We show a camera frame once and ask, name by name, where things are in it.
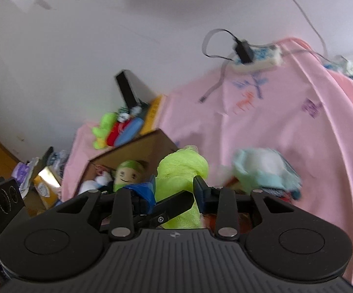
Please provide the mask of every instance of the blue plant drawing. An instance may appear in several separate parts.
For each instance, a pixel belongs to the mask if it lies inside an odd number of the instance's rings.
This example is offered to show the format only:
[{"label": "blue plant drawing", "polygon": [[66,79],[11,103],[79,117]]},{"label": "blue plant drawing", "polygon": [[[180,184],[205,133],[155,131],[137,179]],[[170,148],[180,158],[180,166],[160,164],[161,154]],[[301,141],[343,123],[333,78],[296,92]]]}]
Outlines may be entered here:
[{"label": "blue plant drawing", "polygon": [[244,80],[244,82],[236,82],[233,81],[232,83],[238,88],[238,89],[243,89],[247,86],[254,86],[256,88],[256,96],[259,99],[263,99],[262,95],[262,90],[261,90],[261,85],[264,85],[267,83],[269,80],[267,78],[260,78],[260,73],[253,73],[251,74],[252,79],[254,80],[254,83],[250,83],[248,80]]}]

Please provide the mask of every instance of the doll with green hat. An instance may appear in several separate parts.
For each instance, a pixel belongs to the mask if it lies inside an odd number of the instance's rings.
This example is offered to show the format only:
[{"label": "doll with green hat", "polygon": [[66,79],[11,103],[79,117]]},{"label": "doll with green hat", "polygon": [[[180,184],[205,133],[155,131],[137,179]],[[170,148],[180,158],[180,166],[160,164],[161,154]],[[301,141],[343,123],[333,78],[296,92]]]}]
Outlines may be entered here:
[{"label": "doll with green hat", "polygon": [[127,160],[118,165],[115,173],[114,192],[125,185],[137,184],[141,182],[144,174],[144,167],[137,161]]}]

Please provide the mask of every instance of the red drawing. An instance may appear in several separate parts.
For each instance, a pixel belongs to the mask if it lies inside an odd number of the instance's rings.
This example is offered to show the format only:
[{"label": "red drawing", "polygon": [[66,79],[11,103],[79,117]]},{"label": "red drawing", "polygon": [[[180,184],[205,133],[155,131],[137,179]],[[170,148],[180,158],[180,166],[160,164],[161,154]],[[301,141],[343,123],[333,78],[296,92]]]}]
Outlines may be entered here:
[{"label": "red drawing", "polygon": [[236,104],[237,107],[239,107],[243,111],[245,111],[244,108],[247,108],[247,110],[249,110],[249,106],[251,106],[252,108],[255,108],[254,105],[252,104],[252,101],[255,98],[255,96],[254,96],[254,94],[251,91],[246,91],[243,94],[243,97],[246,97],[246,99],[240,100]]}]

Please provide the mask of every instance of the metal screw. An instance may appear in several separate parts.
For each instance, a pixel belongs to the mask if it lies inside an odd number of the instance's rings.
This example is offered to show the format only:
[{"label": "metal screw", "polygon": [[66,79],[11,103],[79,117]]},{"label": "metal screw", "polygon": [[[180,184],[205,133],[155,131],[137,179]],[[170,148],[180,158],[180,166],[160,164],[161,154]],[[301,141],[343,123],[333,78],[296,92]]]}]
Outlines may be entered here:
[{"label": "metal screw", "polygon": [[219,235],[223,236],[223,237],[230,238],[230,237],[237,235],[237,230],[232,227],[223,227],[223,228],[219,229]]},{"label": "metal screw", "polygon": [[125,227],[117,227],[111,231],[111,234],[115,237],[127,237],[130,235],[130,229]]}]

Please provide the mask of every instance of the green plush toy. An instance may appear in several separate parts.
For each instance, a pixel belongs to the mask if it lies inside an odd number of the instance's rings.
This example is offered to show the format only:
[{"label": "green plush toy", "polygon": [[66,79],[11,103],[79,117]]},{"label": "green plush toy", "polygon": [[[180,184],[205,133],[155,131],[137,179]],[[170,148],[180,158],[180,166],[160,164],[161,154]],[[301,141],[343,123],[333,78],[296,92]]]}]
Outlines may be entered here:
[{"label": "green plush toy", "polygon": [[[156,202],[183,190],[192,193],[193,178],[196,175],[207,178],[208,172],[208,162],[191,147],[167,155],[157,168]],[[162,226],[166,229],[202,228],[197,203],[194,202],[191,209]]]},{"label": "green plush toy", "polygon": [[127,160],[118,165],[115,173],[114,192],[125,185],[141,183],[144,167],[137,161]]},{"label": "green plush toy", "polygon": [[96,137],[93,146],[95,149],[103,149],[107,146],[106,139],[115,122],[117,122],[118,114],[116,112],[108,112],[103,115],[99,127],[93,127],[92,133]]}]

